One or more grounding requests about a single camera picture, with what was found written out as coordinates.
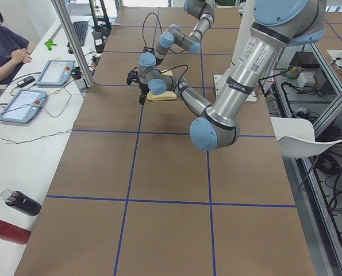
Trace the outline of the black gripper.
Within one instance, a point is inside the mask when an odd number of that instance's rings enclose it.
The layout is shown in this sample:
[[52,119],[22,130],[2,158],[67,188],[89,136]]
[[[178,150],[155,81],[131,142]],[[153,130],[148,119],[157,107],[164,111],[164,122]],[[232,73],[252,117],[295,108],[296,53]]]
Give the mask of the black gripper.
[[139,88],[141,90],[140,96],[139,96],[139,104],[144,105],[145,100],[147,99],[147,95],[149,93],[149,88],[147,85],[139,85]]

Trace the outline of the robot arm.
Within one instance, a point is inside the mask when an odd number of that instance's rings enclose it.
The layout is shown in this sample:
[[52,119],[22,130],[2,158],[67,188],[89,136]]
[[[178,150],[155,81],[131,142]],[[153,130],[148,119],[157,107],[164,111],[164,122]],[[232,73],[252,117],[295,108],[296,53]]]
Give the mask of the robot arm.
[[232,145],[240,135],[235,118],[279,48],[305,45],[324,34],[325,1],[256,1],[251,36],[239,59],[230,69],[215,102],[198,94],[181,76],[164,75],[158,69],[173,45],[191,54],[200,50],[201,40],[215,21],[213,8],[205,1],[185,1],[184,10],[198,20],[189,35],[171,25],[159,38],[154,52],[141,54],[135,82],[141,88],[140,103],[148,93],[173,91],[196,115],[190,137],[200,150],[212,151]]
[[180,26],[172,24],[159,37],[155,47],[156,65],[160,65],[173,45],[177,45],[188,53],[195,55],[201,48],[201,41],[206,31],[214,24],[213,7],[206,1],[189,0],[184,2],[184,11],[198,20],[193,31],[186,35]]

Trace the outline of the person's hand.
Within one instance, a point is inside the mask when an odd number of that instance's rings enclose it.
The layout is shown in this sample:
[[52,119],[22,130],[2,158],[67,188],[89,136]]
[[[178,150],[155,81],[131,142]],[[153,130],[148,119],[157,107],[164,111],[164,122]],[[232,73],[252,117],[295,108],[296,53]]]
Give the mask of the person's hand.
[[23,62],[24,64],[28,64],[32,62],[32,57],[30,53],[26,51],[21,52],[20,59],[21,59],[21,62]]

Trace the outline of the person's other hand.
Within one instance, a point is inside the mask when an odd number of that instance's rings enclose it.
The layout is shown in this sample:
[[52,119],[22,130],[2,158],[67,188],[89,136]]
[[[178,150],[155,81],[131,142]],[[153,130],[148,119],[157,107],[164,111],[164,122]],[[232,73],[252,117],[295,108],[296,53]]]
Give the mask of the person's other hand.
[[11,60],[14,64],[19,64],[25,59],[25,50],[17,49],[11,53]]

